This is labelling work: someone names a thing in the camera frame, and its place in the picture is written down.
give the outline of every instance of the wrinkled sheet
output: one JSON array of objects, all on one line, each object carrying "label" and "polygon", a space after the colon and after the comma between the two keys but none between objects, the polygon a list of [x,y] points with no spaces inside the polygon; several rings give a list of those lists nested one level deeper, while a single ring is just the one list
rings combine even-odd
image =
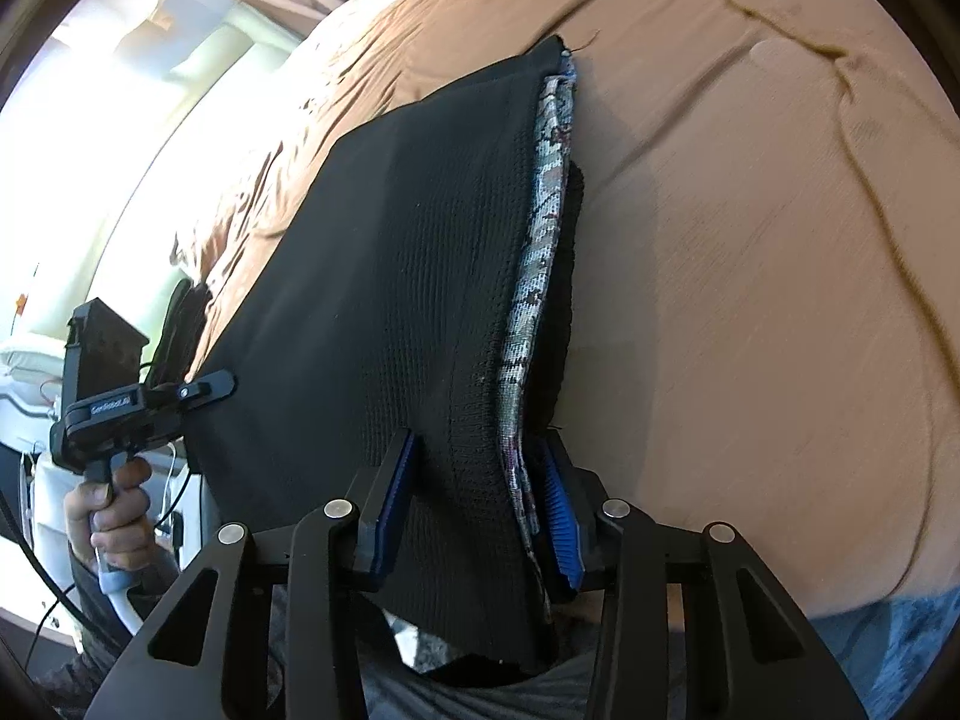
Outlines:
[{"label": "wrinkled sheet", "polygon": [[559,33],[574,461],[661,522],[733,523],[809,614],[958,584],[960,122],[875,1],[363,2],[181,235],[214,295],[198,363],[340,135]]}]

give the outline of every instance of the black garment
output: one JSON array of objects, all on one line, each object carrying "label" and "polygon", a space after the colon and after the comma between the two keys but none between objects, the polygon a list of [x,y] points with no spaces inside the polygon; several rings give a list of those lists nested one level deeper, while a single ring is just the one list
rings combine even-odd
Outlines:
[{"label": "black garment", "polygon": [[236,393],[185,438],[224,519],[297,522],[398,427],[424,463],[377,603],[464,651],[542,663],[542,599],[497,444],[550,38],[344,135],[202,372]]}]

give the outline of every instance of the black cable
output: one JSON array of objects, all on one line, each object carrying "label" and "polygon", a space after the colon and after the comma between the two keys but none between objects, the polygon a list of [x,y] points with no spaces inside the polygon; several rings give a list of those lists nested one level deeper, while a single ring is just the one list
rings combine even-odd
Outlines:
[{"label": "black cable", "polygon": [[[76,587],[75,584],[66,587],[64,589],[64,595],[68,594],[72,589]],[[47,621],[47,618],[54,613],[54,609],[59,605],[59,598],[56,598],[53,603],[51,603],[50,608],[43,613],[43,616],[40,618],[40,622],[37,623],[37,630],[34,632],[34,640],[30,642],[30,649],[27,650],[27,656],[23,661],[23,670],[27,671],[30,668],[30,658],[34,656],[34,648],[37,646],[37,642],[40,641],[40,631],[43,630],[43,623]]]},{"label": "black cable", "polygon": [[170,504],[170,508],[167,509],[167,511],[163,514],[163,517],[160,517],[160,519],[157,520],[157,523],[154,526],[155,528],[160,528],[160,525],[166,522],[167,518],[170,517],[170,515],[174,512],[174,509],[176,509],[176,504],[179,504],[179,500],[184,497],[184,493],[186,493],[186,485],[189,482],[190,482],[190,474],[187,474],[184,484],[181,486],[181,488],[179,489],[179,492],[176,494],[176,498],[174,498],[174,502]]},{"label": "black cable", "polygon": [[37,572],[37,576],[43,580],[43,584],[46,584],[50,592],[56,596],[56,600],[60,601],[64,605],[64,608],[73,615],[73,618],[90,632],[93,637],[96,637],[100,643],[107,648],[110,654],[120,656],[120,653],[123,652],[123,647],[120,646],[117,640],[109,635],[102,626],[94,623],[80,611],[77,605],[67,598],[64,591],[53,581],[53,578],[47,573],[47,569],[37,560],[37,555],[35,555],[34,551],[30,548],[27,539],[23,538],[20,524],[16,521],[16,517],[13,516],[13,510],[10,508],[10,504],[7,503],[7,497],[3,495],[3,493],[0,493],[0,514],[3,514],[3,519],[7,521],[8,527],[10,527],[13,532],[13,540],[16,541],[17,546],[20,547],[24,557],[26,557],[35,572]]}]

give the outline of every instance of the mattress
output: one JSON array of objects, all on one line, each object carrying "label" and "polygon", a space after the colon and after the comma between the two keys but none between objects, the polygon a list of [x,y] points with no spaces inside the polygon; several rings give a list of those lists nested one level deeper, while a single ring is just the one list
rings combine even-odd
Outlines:
[{"label": "mattress", "polygon": [[810,615],[960,583],[960,122],[873,0],[354,0],[179,233],[200,365],[330,146],[558,32],[584,174],[555,423],[661,522],[736,524]]}]

